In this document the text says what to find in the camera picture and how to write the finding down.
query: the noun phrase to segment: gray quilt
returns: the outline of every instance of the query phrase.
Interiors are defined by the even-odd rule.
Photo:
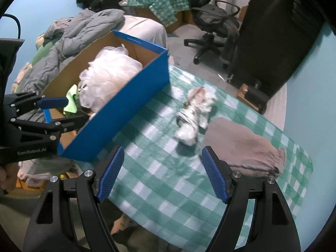
[[[124,12],[118,9],[108,9],[98,13],[85,9],[77,14],[48,55],[26,73],[16,92],[41,93],[79,52],[114,29],[123,19]],[[20,118],[44,122],[41,110],[31,111]]]

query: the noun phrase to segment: chair base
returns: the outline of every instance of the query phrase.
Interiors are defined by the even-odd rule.
[[[197,52],[197,54],[194,56],[194,64],[199,64],[199,57],[202,56],[205,52],[208,50],[211,50],[216,55],[220,55],[221,51],[219,50],[219,47],[224,47],[224,43],[215,43],[214,42],[215,36],[213,34],[206,33],[203,36],[203,40],[200,39],[185,39],[184,40],[184,46],[189,46],[189,44],[195,44],[200,45],[202,48]]]

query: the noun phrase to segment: human hand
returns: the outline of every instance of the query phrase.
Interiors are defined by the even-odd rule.
[[[0,166],[0,187],[7,192],[15,189],[19,166],[17,163]]]

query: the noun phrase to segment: metal screw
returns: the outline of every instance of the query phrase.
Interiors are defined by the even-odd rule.
[[[272,177],[268,177],[268,178],[267,178],[267,182],[270,183],[270,184],[274,184],[274,183],[275,183],[275,180],[274,180],[274,178],[272,178]]]
[[[87,171],[84,172],[84,175],[86,177],[90,177],[92,174],[93,174],[93,171],[91,171],[91,170],[87,170]]]
[[[55,183],[56,181],[58,180],[58,177],[55,175],[55,176],[52,176],[51,178],[50,178],[50,182],[52,182],[52,183]]]
[[[232,176],[235,177],[235,178],[240,178],[241,177],[241,173],[239,171],[234,171],[232,173]]]

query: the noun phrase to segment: cardboard box on table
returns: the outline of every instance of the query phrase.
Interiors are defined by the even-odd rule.
[[[77,134],[64,133],[60,139],[58,154],[84,162],[92,162],[96,156],[122,129],[122,127],[158,91],[169,83],[168,51],[153,43],[113,31],[97,39],[79,53],[63,71],[51,81],[43,94],[46,97],[65,97],[67,91],[78,84],[79,74],[88,68],[98,52],[106,46],[128,49],[129,56],[143,64],[143,70],[129,81]],[[63,118],[63,111],[44,111],[46,121]]]

